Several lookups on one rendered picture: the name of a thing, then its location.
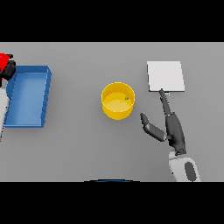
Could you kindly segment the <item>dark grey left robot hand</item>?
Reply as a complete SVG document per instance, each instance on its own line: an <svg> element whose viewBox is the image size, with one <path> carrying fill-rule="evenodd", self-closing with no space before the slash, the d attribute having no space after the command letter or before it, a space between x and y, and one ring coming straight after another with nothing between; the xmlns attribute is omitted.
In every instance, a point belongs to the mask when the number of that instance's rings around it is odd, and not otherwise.
<svg viewBox="0 0 224 224"><path fill-rule="evenodd" d="M9 81L14 73L16 72L16 61L12 60L13 55L8 54L10 56L9 62L7 64L7 67L0 73L0 87L2 86L2 80Z"/></svg>

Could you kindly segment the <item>yellow bowl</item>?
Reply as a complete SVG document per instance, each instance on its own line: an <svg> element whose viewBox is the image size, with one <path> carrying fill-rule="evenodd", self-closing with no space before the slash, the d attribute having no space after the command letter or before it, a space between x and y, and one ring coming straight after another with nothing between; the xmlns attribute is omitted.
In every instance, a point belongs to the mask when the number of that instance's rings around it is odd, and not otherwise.
<svg viewBox="0 0 224 224"><path fill-rule="evenodd" d="M123 82L112 82L101 92L101 108L110 119L120 121L126 119L135 105L135 92L131 86Z"/></svg>

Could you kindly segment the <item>blue tray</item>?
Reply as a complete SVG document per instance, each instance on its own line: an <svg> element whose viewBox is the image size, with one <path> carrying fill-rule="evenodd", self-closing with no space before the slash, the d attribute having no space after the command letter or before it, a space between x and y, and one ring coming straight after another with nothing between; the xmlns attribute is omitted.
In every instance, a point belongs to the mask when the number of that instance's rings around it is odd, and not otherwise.
<svg viewBox="0 0 224 224"><path fill-rule="evenodd" d="M16 66L7 82L10 98L5 128L43 128L52 73L49 66Z"/></svg>

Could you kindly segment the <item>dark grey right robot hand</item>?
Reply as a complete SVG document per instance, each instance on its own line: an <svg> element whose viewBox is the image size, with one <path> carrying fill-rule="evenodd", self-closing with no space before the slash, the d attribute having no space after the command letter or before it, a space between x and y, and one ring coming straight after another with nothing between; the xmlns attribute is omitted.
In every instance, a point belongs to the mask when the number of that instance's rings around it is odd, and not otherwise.
<svg viewBox="0 0 224 224"><path fill-rule="evenodd" d="M171 111L165 91L162 88L159 90L159 94L164 110L166 131L155 126L149 121L145 113L141 113L140 118L143 130L159 142L168 141L168 144L174 149L176 156L186 154L186 140L181 123L177 115Z"/></svg>

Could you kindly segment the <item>red beaker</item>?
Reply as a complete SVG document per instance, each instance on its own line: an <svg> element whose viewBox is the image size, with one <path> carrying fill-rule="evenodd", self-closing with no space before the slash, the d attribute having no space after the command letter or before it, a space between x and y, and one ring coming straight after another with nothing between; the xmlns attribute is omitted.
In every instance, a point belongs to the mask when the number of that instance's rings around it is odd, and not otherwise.
<svg viewBox="0 0 224 224"><path fill-rule="evenodd" d="M3 52L0 52L0 73L7 67L10 56Z"/></svg>

